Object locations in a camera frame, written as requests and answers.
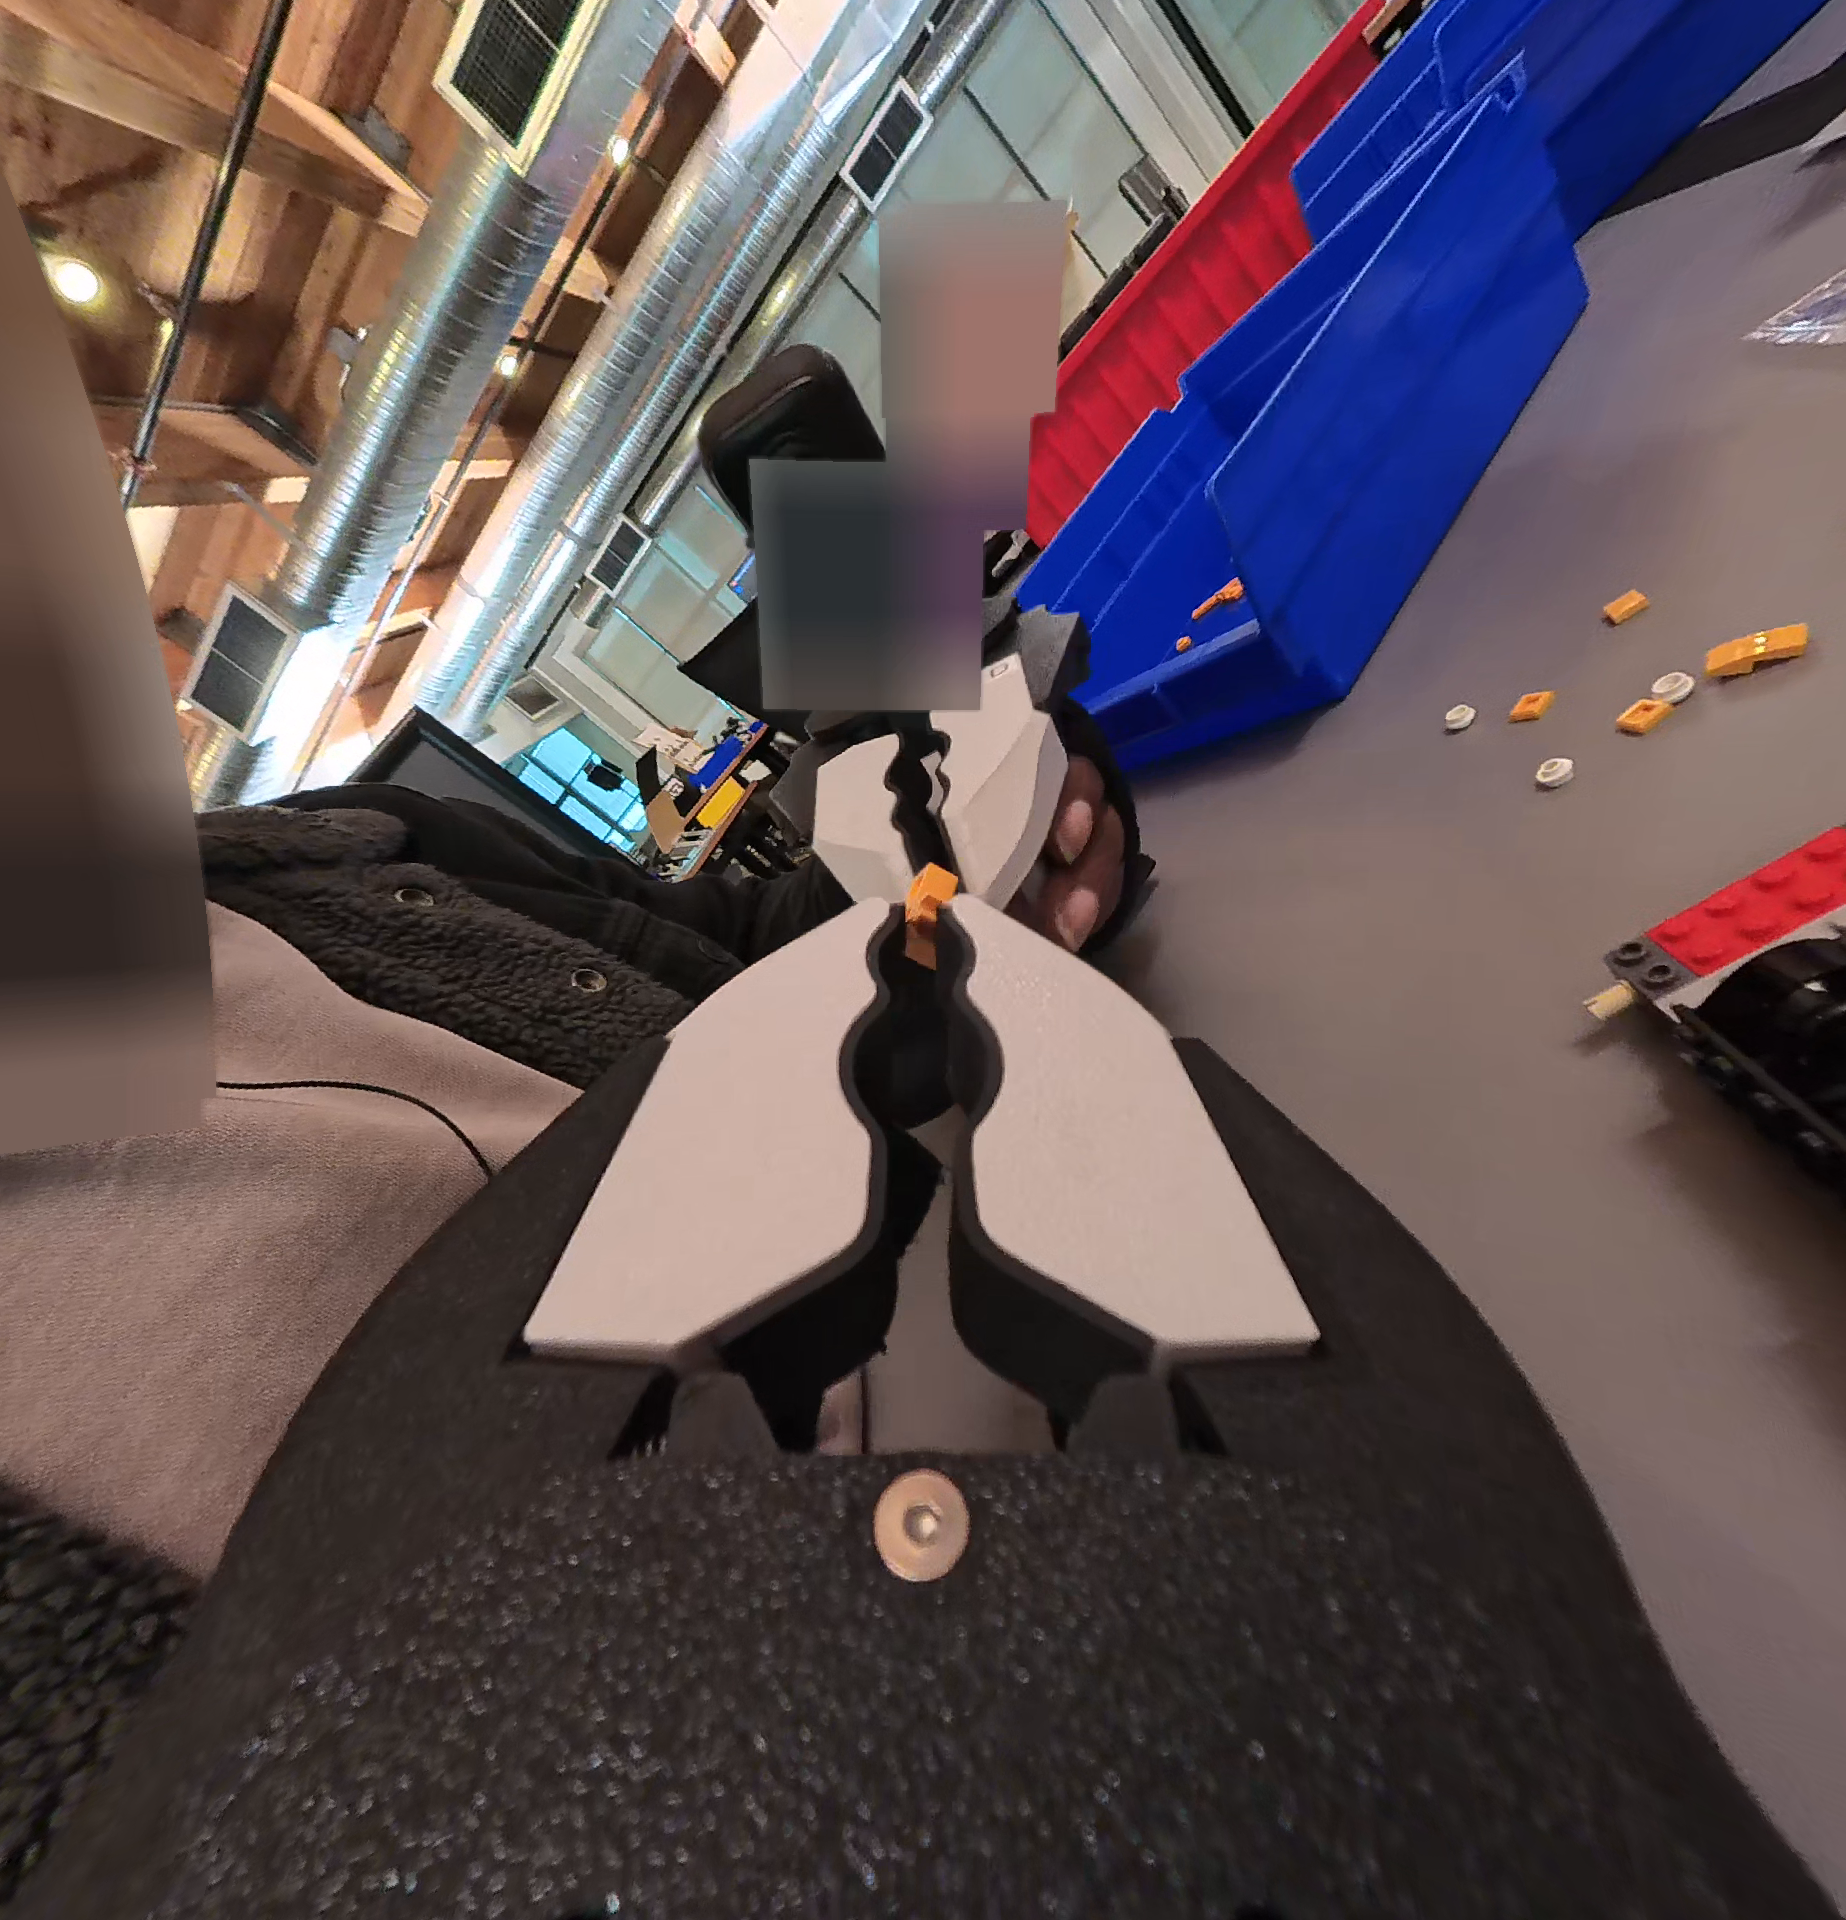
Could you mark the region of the person's left hand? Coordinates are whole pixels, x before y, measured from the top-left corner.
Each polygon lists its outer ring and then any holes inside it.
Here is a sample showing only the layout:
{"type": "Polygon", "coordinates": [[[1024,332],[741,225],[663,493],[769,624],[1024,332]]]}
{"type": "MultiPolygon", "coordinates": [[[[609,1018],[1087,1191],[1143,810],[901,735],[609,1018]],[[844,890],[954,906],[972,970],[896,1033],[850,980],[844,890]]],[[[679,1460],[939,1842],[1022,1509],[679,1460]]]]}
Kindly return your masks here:
{"type": "Polygon", "coordinates": [[[1066,950],[1094,955],[1127,920],[1149,872],[1120,768],[1069,749],[1050,829],[1008,912],[1066,950]]]}

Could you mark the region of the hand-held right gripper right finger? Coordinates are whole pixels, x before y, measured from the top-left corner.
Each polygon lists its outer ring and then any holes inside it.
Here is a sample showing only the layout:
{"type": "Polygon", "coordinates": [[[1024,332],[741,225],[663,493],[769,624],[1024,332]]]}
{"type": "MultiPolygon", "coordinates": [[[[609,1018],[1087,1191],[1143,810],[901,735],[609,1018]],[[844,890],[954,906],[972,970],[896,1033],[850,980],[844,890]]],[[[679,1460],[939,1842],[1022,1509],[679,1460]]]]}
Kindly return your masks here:
{"type": "Polygon", "coordinates": [[[1005,910],[942,908],[954,1329],[1055,1450],[1130,1401],[1166,1450],[1204,1368],[1308,1365],[1317,1311],[1220,1128],[1229,1074],[1005,910]]]}

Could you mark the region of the clear bag of dark pieces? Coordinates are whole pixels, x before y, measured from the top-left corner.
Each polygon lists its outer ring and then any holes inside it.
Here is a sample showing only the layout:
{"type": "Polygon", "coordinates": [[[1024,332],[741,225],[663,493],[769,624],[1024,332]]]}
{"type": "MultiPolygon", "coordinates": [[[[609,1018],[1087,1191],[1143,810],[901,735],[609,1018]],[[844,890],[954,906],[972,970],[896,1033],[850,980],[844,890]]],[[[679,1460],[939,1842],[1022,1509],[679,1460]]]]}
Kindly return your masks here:
{"type": "Polygon", "coordinates": [[[1756,323],[1750,345],[1846,348],[1846,266],[1802,297],[1756,323]]]}

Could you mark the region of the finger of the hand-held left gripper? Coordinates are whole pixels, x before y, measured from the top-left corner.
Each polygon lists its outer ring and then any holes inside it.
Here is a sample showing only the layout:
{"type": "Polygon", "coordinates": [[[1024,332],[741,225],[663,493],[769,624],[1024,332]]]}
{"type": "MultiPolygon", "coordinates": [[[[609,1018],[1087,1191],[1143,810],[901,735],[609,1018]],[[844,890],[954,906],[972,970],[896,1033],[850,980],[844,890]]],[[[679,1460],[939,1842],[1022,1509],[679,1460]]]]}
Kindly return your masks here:
{"type": "Polygon", "coordinates": [[[913,740],[821,744],[811,840],[852,900],[905,900],[931,863],[931,778],[913,740]]]}
{"type": "Polygon", "coordinates": [[[1067,762],[1020,658],[981,671],[977,707],[940,713],[940,833],[965,894],[1016,897],[1050,833],[1067,762]]]}

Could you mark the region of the long blue plastic bin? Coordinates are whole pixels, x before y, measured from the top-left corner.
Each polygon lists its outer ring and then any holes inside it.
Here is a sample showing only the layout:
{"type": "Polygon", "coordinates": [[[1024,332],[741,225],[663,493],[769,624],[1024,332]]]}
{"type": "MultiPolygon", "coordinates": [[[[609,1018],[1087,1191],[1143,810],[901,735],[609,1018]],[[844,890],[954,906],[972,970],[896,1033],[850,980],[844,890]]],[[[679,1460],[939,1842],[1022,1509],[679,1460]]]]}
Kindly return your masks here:
{"type": "Polygon", "coordinates": [[[1580,238],[1684,133],[1820,13],[1817,1],[1442,1],[1295,160],[1310,240],[1509,64],[1580,238]]]}

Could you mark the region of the scattered orange white lego pieces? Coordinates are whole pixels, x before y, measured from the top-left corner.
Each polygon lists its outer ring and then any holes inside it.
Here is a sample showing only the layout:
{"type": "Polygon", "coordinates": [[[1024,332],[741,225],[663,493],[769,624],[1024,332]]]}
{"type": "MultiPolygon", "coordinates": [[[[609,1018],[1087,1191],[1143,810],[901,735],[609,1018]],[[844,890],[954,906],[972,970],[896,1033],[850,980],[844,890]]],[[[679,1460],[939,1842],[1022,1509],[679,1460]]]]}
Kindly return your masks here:
{"type": "MultiPolygon", "coordinates": [[[[1606,628],[1623,628],[1643,615],[1651,598],[1641,588],[1627,588],[1607,600],[1598,618],[1606,628]]],[[[1611,719],[1611,732],[1628,738],[1649,736],[1689,698],[1698,685],[1720,685],[1745,676],[1756,676],[1764,669],[1787,664],[1805,655],[1810,645],[1806,621],[1787,621],[1760,628],[1751,633],[1730,636],[1705,654],[1702,675],[1675,669],[1651,680],[1649,690],[1628,700],[1611,719]]],[[[1557,690],[1529,690],[1505,709],[1506,725],[1529,725],[1544,719],[1557,704],[1557,690]]],[[[1441,715],[1441,732],[1456,736],[1479,723],[1479,709],[1470,703],[1456,703],[1441,715]]],[[[1575,776],[1575,762],[1564,754],[1551,754],[1539,761],[1532,784],[1553,791],[1575,776]]]]}

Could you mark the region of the red plastic bin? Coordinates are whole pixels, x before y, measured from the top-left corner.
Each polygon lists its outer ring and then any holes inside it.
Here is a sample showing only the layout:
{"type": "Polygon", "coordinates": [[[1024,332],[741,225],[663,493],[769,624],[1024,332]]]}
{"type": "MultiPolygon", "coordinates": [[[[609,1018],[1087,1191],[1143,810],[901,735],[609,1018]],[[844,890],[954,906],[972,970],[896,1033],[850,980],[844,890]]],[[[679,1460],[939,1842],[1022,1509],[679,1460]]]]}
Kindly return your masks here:
{"type": "Polygon", "coordinates": [[[1064,355],[1055,408],[1030,433],[1034,541],[1055,537],[1144,419],[1175,404],[1189,364],[1310,253],[1293,166],[1375,71],[1367,34],[1380,9],[1348,17],[1064,355]]]}

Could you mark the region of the silver ventilation duct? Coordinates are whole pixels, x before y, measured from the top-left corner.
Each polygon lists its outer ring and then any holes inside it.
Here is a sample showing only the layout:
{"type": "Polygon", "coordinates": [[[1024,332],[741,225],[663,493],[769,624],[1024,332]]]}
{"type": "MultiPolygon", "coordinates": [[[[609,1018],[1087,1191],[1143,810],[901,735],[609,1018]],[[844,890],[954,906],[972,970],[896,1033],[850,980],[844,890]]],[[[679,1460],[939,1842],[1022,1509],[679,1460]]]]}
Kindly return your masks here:
{"type": "MultiPolygon", "coordinates": [[[[283,558],[254,590],[302,633],[253,744],[211,723],[197,807],[253,799],[303,755],[528,297],[641,83],[693,3],[613,1],[528,171],[471,128],[347,374],[283,558]]],[[[637,490],[710,362],[897,80],[933,9],[758,3],[758,34],[665,188],[544,419],[445,590],[415,703],[475,723],[637,490]]]]}

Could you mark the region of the beige hooded sweatshirt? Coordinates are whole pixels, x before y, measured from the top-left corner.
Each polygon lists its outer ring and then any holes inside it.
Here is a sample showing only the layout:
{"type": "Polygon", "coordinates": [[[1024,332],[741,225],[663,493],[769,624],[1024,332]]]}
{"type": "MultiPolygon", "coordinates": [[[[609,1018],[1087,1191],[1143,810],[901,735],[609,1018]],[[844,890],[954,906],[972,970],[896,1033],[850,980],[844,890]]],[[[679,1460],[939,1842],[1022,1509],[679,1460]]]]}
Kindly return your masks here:
{"type": "MultiPolygon", "coordinates": [[[[401,1089],[494,1169],[576,1097],[249,917],[208,929],[225,1079],[401,1089]]],[[[437,1120],[355,1092],[216,1092],[184,1136],[0,1159],[0,1482],[208,1577],[336,1348],[481,1184],[437,1120]]]]}

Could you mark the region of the dark monitor panel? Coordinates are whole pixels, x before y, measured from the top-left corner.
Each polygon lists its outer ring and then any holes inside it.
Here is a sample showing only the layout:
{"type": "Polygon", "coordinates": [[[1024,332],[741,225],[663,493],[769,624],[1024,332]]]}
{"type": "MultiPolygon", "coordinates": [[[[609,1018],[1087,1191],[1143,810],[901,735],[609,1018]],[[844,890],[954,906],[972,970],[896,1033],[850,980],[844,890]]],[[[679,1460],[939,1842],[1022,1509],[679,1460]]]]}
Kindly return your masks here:
{"type": "Polygon", "coordinates": [[[398,784],[432,799],[485,803],[582,854],[611,849],[638,868],[654,857],[634,776],[622,776],[568,725],[500,762],[411,707],[350,774],[350,781],[398,784]]]}

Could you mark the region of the orange black lego car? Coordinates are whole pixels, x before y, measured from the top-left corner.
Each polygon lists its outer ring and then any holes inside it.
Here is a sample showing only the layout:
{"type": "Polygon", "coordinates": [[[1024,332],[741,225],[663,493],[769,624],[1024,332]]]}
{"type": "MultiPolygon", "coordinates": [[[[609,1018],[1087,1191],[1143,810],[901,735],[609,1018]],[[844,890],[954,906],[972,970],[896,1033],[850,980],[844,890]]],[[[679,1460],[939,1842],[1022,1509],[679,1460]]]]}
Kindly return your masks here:
{"type": "Polygon", "coordinates": [[[1609,947],[1586,1019],[1661,1019],[1678,1061],[1846,1205],[1846,822],[1609,947]]]}

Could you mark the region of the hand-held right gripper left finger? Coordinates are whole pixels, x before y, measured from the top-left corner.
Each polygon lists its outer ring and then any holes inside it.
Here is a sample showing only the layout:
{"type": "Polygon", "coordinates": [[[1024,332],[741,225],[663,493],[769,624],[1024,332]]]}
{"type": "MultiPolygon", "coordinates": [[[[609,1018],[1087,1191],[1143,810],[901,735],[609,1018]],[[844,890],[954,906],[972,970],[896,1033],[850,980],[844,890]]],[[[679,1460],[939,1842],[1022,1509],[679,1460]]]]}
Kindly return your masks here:
{"type": "Polygon", "coordinates": [[[859,1453],[936,1154],[892,1039],[902,910],[847,908],[678,1023],[521,1325],[543,1362],[731,1375],[784,1453],[859,1453]]]}

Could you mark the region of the person's left forearm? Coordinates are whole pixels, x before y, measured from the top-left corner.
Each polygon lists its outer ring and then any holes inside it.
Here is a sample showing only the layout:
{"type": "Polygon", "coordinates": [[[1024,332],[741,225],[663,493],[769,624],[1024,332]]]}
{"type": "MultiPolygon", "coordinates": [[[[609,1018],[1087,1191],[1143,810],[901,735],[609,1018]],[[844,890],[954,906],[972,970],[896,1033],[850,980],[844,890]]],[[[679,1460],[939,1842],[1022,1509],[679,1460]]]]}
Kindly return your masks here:
{"type": "Polygon", "coordinates": [[[667,881],[614,850],[576,854],[478,803],[414,796],[404,822],[406,850],[421,863],[693,1002],[850,906],[815,858],[788,875],[725,869],[667,881]]]}

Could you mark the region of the white ceiling vent grille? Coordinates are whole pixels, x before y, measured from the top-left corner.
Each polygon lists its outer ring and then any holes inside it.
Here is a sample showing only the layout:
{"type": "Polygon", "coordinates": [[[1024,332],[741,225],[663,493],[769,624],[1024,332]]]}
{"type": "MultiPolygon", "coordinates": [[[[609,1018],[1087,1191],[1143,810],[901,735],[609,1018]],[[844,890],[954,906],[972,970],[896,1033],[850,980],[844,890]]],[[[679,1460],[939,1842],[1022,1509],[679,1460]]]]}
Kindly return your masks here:
{"type": "Polygon", "coordinates": [[[931,124],[931,109],[910,83],[906,78],[892,83],[839,171],[839,179],[864,212],[881,208],[931,124]]]}
{"type": "Polygon", "coordinates": [[[300,629],[265,600],[241,584],[225,584],[191,654],[177,703],[253,744],[300,639],[300,629]]]}
{"type": "Polygon", "coordinates": [[[606,1],[460,1],[432,89],[523,173],[606,9],[606,1]]]}

